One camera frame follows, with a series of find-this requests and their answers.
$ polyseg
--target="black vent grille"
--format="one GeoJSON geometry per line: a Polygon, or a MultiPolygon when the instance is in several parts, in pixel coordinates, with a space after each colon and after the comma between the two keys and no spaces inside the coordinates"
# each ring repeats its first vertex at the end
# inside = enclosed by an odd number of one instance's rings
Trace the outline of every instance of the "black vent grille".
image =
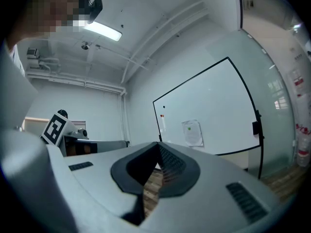
{"type": "Polygon", "coordinates": [[[164,184],[170,183],[177,179],[185,170],[186,163],[176,155],[160,147],[160,159],[158,161],[163,172],[164,184]]]}
{"type": "Polygon", "coordinates": [[[226,187],[249,223],[267,215],[266,210],[240,183],[231,183],[226,187]]]}
{"type": "Polygon", "coordinates": [[[79,169],[82,169],[82,168],[85,168],[85,167],[88,167],[88,166],[92,166],[92,165],[93,164],[88,161],[88,162],[83,162],[83,163],[71,165],[71,166],[69,166],[69,169],[71,171],[75,171],[75,170],[79,170],[79,169]]]}

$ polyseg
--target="wooden floor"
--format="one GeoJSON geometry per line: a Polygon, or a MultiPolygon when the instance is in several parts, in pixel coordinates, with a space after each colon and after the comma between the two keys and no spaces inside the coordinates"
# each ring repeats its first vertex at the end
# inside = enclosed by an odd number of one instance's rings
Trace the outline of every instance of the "wooden floor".
{"type": "Polygon", "coordinates": [[[306,178],[308,167],[300,167],[297,164],[285,168],[273,175],[264,177],[261,181],[285,202],[295,195],[306,178]]]}
{"type": "Polygon", "coordinates": [[[158,202],[159,189],[162,186],[163,175],[161,171],[154,170],[144,186],[144,210],[145,216],[149,216],[158,202]]]}
{"type": "MultiPolygon", "coordinates": [[[[281,202],[286,201],[296,194],[304,181],[309,167],[293,165],[273,175],[264,177],[261,181],[280,198],[281,202]]],[[[158,203],[158,192],[162,186],[163,175],[160,171],[154,171],[144,186],[144,210],[147,217],[158,203]]]]}

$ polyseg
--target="black whiteboard frame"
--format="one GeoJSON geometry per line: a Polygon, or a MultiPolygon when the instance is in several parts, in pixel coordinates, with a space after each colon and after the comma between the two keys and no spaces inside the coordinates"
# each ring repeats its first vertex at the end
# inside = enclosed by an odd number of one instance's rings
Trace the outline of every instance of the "black whiteboard frame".
{"type": "Polygon", "coordinates": [[[203,71],[199,72],[198,74],[194,75],[193,77],[189,78],[188,80],[182,82],[180,85],[176,86],[175,88],[173,88],[172,90],[168,91],[167,93],[163,94],[161,97],[157,98],[156,100],[153,101],[153,106],[154,106],[154,110],[155,110],[155,118],[156,118],[156,123],[157,123],[157,128],[159,130],[159,139],[160,139],[160,142],[162,142],[162,136],[161,136],[161,132],[160,132],[160,127],[159,127],[159,122],[157,120],[157,115],[156,115],[156,108],[155,108],[155,102],[158,101],[160,98],[164,97],[165,95],[169,94],[170,92],[174,91],[175,89],[177,89],[178,87],[182,86],[183,84],[187,83],[188,81],[194,79],[195,77],[199,76],[200,74],[206,72],[207,70],[211,69],[212,67],[218,65],[219,63],[225,61],[225,60],[228,60],[231,65],[234,67],[235,71],[237,72],[237,74],[239,75],[240,79],[242,80],[243,84],[244,84],[244,87],[247,91],[247,94],[252,102],[252,106],[253,106],[253,109],[254,109],[254,113],[256,115],[256,120],[257,122],[259,123],[259,145],[257,146],[254,146],[254,147],[251,147],[251,148],[248,148],[248,149],[244,149],[244,150],[239,150],[239,151],[235,151],[235,152],[230,152],[230,153],[224,153],[224,154],[216,154],[218,156],[221,156],[221,155],[229,155],[229,154],[234,154],[234,153],[240,153],[240,152],[244,152],[244,151],[249,151],[249,150],[252,150],[252,149],[256,149],[256,148],[259,148],[261,147],[261,151],[260,151],[260,165],[259,165],[259,172],[258,172],[258,179],[260,179],[261,177],[261,171],[262,171],[262,162],[263,162],[263,139],[264,139],[264,136],[263,136],[263,132],[262,132],[262,125],[261,125],[261,115],[259,114],[259,111],[256,109],[255,107],[255,104],[254,104],[254,101],[253,101],[253,98],[248,90],[248,87],[244,81],[244,79],[242,78],[240,72],[238,71],[238,69],[236,68],[236,66],[233,64],[233,62],[230,60],[229,57],[225,57],[224,59],[216,62],[215,64],[211,65],[210,67],[204,69],[203,71]]]}

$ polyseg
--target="ceiling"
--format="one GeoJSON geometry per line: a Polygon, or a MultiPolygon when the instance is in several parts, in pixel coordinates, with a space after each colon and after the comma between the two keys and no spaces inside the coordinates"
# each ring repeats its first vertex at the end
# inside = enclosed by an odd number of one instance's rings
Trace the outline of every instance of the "ceiling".
{"type": "Polygon", "coordinates": [[[102,0],[96,22],[122,32],[116,42],[77,27],[58,28],[56,33],[22,42],[21,61],[26,74],[49,73],[32,68],[27,48],[37,48],[53,76],[70,75],[124,85],[137,71],[153,68],[156,53],[183,31],[210,19],[228,31],[239,28],[239,0],[102,0]],[[87,42],[90,49],[83,50],[87,42]]]}

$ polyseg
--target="white wall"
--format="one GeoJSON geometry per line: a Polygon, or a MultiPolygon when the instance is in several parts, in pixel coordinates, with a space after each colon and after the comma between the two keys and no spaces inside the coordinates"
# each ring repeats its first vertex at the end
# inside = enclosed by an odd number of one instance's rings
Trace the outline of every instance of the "white wall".
{"type": "Polygon", "coordinates": [[[69,120],[86,121],[90,140],[122,140],[118,95],[76,85],[32,79],[39,94],[28,117],[50,119],[58,110],[68,113],[69,120]]]}
{"type": "Polygon", "coordinates": [[[159,141],[153,101],[214,64],[204,46],[224,34],[211,21],[201,23],[160,50],[152,71],[141,70],[130,80],[127,99],[132,145],[159,141]]]}
{"type": "MultiPolygon", "coordinates": [[[[153,101],[219,60],[230,57],[243,76],[264,130],[263,175],[286,165],[293,155],[294,118],[291,106],[277,110],[278,99],[269,83],[282,80],[260,46],[243,32],[228,33],[211,21],[204,22],[168,43],[153,59],[157,66],[141,70],[128,84],[128,114],[132,144],[158,141],[153,101]]],[[[282,89],[282,96],[288,97],[282,89]]]]}
{"type": "Polygon", "coordinates": [[[240,0],[203,0],[211,20],[228,31],[240,28],[240,0]]]}

